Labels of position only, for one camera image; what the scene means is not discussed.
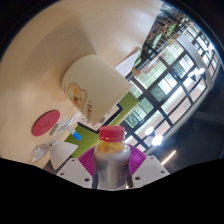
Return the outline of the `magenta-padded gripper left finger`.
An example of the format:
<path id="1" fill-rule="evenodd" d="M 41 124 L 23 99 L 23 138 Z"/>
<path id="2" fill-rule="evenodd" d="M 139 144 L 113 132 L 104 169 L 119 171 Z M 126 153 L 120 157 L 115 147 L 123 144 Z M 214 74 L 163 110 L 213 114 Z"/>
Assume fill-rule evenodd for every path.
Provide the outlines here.
<path id="1" fill-rule="evenodd" d="M 57 175 L 84 188 L 92 188 L 96 173 L 94 149 L 90 148 L 79 158 L 71 158 Z"/>

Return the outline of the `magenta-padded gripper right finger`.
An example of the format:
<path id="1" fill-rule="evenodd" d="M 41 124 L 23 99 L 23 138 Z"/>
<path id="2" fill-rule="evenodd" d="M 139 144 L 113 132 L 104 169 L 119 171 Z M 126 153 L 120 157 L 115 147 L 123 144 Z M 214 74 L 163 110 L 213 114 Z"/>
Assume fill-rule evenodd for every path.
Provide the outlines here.
<path id="1" fill-rule="evenodd" d="M 130 149 L 129 183 L 131 187 L 143 187 L 169 175 L 155 156 L 147 156 L 134 146 L 130 146 Z"/>

